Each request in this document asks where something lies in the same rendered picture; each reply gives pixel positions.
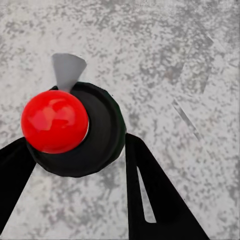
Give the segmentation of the insectifuge atomizer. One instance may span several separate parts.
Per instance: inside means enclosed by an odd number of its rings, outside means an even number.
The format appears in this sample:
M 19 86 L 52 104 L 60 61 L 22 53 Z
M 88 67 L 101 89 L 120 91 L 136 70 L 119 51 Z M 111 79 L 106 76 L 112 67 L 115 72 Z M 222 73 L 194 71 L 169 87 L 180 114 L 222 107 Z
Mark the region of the insectifuge atomizer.
M 47 172 L 81 178 L 100 172 L 125 150 L 127 127 L 118 103 L 89 82 L 77 55 L 50 57 L 57 86 L 34 96 L 21 115 L 21 130 L 37 164 Z

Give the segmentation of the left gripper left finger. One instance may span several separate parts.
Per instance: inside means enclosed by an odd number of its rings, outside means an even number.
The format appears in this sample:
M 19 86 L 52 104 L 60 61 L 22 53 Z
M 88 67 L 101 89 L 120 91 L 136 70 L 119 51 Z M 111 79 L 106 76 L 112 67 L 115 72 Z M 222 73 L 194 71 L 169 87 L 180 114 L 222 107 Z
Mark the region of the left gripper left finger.
M 0 149 L 0 235 L 37 164 L 26 141 L 21 137 Z

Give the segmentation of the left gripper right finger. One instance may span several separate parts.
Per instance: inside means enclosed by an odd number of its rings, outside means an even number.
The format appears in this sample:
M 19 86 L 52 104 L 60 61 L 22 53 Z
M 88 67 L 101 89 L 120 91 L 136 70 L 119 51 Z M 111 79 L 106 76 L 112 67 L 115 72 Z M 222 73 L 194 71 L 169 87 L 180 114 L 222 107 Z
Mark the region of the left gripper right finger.
M 210 240 L 146 144 L 130 133 L 125 161 L 129 240 Z M 156 223 L 145 220 L 137 167 Z

